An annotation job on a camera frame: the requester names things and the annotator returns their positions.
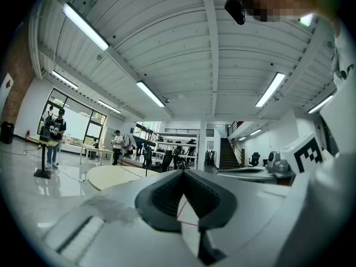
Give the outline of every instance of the window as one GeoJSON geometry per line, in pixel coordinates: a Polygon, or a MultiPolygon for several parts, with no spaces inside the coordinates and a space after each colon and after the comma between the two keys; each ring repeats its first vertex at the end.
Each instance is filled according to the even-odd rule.
{"type": "Polygon", "coordinates": [[[59,107],[63,107],[67,100],[67,96],[60,93],[60,91],[53,90],[48,100],[49,102],[52,102],[58,105],[59,107]]]}
{"type": "Polygon", "coordinates": [[[151,140],[152,132],[159,131],[161,122],[137,122],[134,135],[145,140],[151,140]]]}
{"type": "MultiPolygon", "coordinates": [[[[49,111],[51,105],[53,106],[54,118],[58,117],[59,109],[64,108],[66,111],[64,119],[66,120],[67,130],[63,135],[62,142],[80,146],[82,143],[93,143],[94,138],[100,139],[106,119],[105,115],[70,99],[55,89],[48,98],[43,112],[49,111]]],[[[41,120],[38,126],[38,134],[40,134],[42,126],[43,121],[41,120]]]]}

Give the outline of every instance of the column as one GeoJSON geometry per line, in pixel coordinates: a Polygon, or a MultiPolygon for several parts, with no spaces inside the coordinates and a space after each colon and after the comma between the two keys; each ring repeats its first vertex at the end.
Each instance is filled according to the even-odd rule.
{"type": "Polygon", "coordinates": [[[199,161],[198,170],[204,170],[205,160],[205,136],[206,136],[206,119],[202,118],[200,121],[200,138],[199,138],[199,161]]]}

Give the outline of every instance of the stair railing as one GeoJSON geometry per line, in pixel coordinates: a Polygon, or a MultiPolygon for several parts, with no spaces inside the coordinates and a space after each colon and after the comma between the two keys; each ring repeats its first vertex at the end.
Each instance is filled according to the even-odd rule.
{"type": "Polygon", "coordinates": [[[240,158],[241,160],[241,166],[242,167],[245,167],[245,150],[244,149],[240,149],[238,144],[236,143],[235,139],[232,139],[231,140],[231,143],[233,145],[233,150],[234,150],[234,153],[235,155],[238,155],[238,157],[240,158]]]}

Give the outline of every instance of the trash can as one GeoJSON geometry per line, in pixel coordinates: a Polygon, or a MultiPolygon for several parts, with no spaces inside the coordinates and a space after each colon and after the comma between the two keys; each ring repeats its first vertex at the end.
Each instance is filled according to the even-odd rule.
{"type": "Polygon", "coordinates": [[[1,135],[0,135],[0,140],[4,144],[11,144],[12,143],[12,137],[13,137],[13,130],[14,130],[14,125],[13,123],[9,122],[3,122],[1,125],[1,135]]]}

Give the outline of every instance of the staircase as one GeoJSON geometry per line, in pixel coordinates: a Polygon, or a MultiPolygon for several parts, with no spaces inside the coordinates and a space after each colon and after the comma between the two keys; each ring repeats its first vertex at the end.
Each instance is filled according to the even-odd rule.
{"type": "Polygon", "coordinates": [[[221,139],[220,145],[220,169],[241,168],[228,139],[221,139]]]}

